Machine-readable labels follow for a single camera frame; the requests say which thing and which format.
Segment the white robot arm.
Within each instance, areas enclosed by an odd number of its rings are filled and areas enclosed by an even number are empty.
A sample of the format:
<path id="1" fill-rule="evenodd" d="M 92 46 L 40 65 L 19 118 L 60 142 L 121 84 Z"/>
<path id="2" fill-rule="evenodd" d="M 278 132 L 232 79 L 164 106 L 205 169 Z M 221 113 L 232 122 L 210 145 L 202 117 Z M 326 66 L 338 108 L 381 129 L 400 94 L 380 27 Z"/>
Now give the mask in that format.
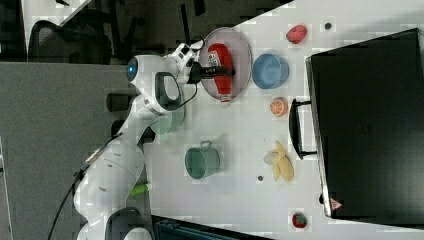
<path id="1" fill-rule="evenodd" d="M 128 62 L 127 79 L 139 94 L 117 133 L 77 175 L 73 205 L 86 219 L 77 240 L 153 240 L 138 209 L 127 205 L 145 167 L 138 143 L 147 128 L 183 106 L 182 85 L 235 74 L 228 66 L 201 66 L 199 54 L 183 43 L 169 55 L 136 55 Z"/>

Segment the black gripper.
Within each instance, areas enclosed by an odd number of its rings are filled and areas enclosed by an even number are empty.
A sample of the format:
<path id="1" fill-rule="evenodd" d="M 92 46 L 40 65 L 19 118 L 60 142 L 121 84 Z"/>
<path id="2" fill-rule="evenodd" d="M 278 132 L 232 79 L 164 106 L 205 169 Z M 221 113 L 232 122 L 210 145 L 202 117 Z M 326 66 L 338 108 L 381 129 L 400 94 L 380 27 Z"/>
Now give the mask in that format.
<path id="1" fill-rule="evenodd" d="M 192 65 L 192 68 L 189 73 L 189 78 L 187 83 L 188 84 L 197 84 L 202 79 L 208 79 L 210 77 L 217 77 L 217 76 L 225 76 L 225 77 L 232 77 L 235 75 L 235 71 L 232 69 L 227 69 L 221 66 L 214 66 L 211 68 L 210 74 L 207 72 L 206 67 L 202 67 L 200 63 L 194 62 Z"/>

